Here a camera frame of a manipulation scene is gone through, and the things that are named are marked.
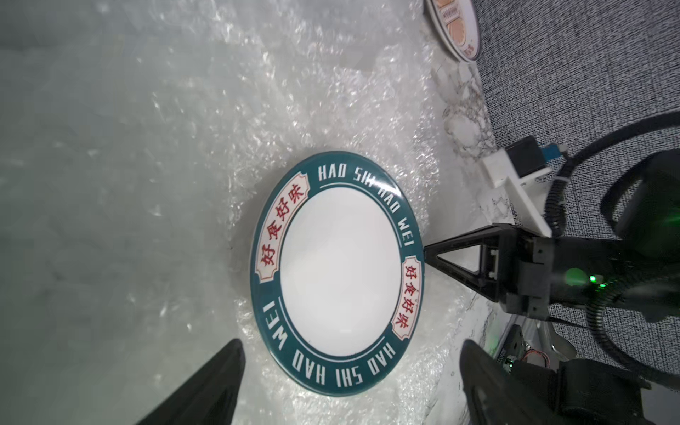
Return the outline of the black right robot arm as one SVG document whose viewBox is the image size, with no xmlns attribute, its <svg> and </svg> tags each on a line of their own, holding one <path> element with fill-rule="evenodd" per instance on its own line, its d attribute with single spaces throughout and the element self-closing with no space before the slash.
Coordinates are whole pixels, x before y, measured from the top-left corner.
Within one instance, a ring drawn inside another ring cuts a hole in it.
<svg viewBox="0 0 680 425">
<path fill-rule="evenodd" d="M 648 322 L 679 314 L 679 152 L 655 152 L 624 173 L 600 201 L 614 239 L 565 237 L 563 194 L 584 162 L 618 143 L 679 124 L 664 113 L 603 136 L 566 159 L 547 194 L 550 235 L 492 224 L 430 244 L 428 265 L 512 315 L 550 322 L 550 306 L 582 309 L 597 345 L 634 375 L 669 389 L 679 377 L 634 359 L 607 334 L 609 308 L 639 312 Z"/>
</svg>

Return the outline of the plate bubble wrap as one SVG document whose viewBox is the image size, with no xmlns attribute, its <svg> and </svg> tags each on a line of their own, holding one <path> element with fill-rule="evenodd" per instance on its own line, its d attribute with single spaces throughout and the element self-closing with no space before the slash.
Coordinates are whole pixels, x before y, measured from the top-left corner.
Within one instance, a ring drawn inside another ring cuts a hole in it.
<svg viewBox="0 0 680 425">
<path fill-rule="evenodd" d="M 480 89 L 417 1 L 4 1 L 2 423 L 136 423 L 234 338 L 238 424 L 433 423 L 470 295 L 431 274 L 395 373 L 318 396 L 257 331 L 251 235 L 336 149 L 394 176 L 427 241 L 474 223 L 453 122 Z"/>
</svg>

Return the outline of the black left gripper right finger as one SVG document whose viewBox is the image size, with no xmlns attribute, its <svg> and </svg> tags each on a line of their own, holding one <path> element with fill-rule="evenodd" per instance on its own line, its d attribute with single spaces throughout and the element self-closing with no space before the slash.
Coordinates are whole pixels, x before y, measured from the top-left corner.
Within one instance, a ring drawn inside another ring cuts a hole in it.
<svg viewBox="0 0 680 425">
<path fill-rule="evenodd" d="M 473 424 L 563 423 L 473 340 L 462 345 L 460 373 Z"/>
</svg>

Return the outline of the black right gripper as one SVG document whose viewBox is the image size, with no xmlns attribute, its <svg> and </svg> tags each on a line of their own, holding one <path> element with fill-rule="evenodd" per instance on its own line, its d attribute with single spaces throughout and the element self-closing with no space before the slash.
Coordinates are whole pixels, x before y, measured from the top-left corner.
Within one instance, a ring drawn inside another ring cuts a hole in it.
<svg viewBox="0 0 680 425">
<path fill-rule="evenodd" d="M 546 320 L 555 304 L 584 309 L 596 296 L 628 287 L 610 308 L 650 322 L 679 315 L 678 260 L 651 260 L 622 242 L 542 237 L 514 225 L 490 225 L 429 244 L 425 262 L 512 315 Z"/>
</svg>

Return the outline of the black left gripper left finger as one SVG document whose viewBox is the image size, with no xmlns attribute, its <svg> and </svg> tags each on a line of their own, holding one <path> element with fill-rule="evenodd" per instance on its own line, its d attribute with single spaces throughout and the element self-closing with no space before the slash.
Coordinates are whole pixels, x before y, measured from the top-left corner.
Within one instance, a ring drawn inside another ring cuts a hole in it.
<svg viewBox="0 0 680 425">
<path fill-rule="evenodd" d="M 230 424 L 244 378 L 243 343 L 235 338 L 140 423 Z"/>
</svg>

